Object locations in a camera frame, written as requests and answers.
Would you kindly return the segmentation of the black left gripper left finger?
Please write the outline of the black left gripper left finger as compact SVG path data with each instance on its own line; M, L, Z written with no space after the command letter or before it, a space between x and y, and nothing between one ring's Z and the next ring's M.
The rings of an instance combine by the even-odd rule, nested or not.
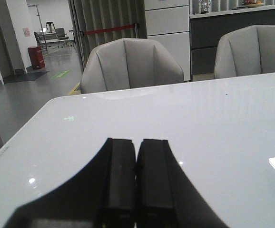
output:
M18 207L6 228L132 228L135 164L131 140L107 138L77 174Z

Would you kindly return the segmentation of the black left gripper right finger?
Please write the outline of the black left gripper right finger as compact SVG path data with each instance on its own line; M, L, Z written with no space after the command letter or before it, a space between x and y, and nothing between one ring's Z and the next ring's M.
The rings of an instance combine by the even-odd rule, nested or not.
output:
M227 227L185 175L167 140L144 139L139 148L137 227Z

